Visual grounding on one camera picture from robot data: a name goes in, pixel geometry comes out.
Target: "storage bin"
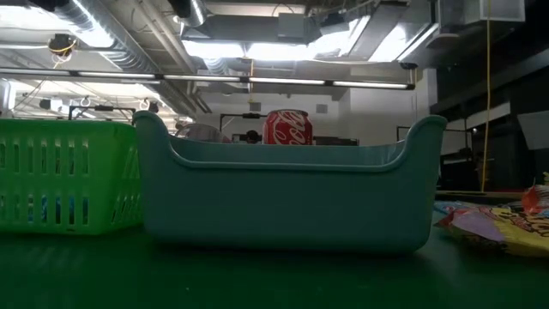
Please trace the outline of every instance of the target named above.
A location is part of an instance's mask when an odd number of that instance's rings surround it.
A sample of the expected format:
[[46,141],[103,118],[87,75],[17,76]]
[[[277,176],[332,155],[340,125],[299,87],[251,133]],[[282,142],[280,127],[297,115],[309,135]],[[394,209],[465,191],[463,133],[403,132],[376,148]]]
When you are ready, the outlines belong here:
[[446,120],[379,147],[197,142],[134,115],[145,228],[192,245],[404,253],[429,236]]
[[0,231],[100,234],[142,222],[136,131],[0,119]]

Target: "coca-cola can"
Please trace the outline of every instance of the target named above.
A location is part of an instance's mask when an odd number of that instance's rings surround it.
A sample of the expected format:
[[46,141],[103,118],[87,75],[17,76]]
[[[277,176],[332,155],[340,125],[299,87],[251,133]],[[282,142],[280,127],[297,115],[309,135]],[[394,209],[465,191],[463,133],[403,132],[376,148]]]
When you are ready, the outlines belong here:
[[270,112],[263,125],[263,143],[312,145],[312,124],[308,116],[299,110]]

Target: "snack bag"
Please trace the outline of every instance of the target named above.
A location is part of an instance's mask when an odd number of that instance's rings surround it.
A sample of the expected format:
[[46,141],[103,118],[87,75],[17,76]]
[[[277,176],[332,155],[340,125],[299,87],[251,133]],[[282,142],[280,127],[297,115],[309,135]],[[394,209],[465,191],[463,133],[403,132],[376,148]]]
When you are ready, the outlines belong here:
[[529,215],[546,216],[549,210],[549,186],[535,185],[522,196],[522,207]]
[[457,209],[435,226],[472,245],[524,257],[549,257],[549,219],[479,207]]

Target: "table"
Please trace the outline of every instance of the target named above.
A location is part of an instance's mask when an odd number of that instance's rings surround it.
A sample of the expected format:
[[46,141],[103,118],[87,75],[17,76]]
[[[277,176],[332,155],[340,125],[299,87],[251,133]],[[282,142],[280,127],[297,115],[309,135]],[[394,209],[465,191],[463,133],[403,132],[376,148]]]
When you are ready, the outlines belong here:
[[473,251],[436,227],[407,257],[200,251],[137,228],[0,235],[0,274],[8,308],[540,308],[549,263]]

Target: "round object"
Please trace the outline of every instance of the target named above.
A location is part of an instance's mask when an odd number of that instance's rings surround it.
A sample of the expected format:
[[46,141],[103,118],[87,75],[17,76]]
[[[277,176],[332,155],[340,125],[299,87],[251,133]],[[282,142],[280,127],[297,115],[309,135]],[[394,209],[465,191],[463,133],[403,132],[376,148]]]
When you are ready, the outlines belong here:
[[263,143],[279,145],[312,145],[309,114],[298,110],[272,111],[263,125]]

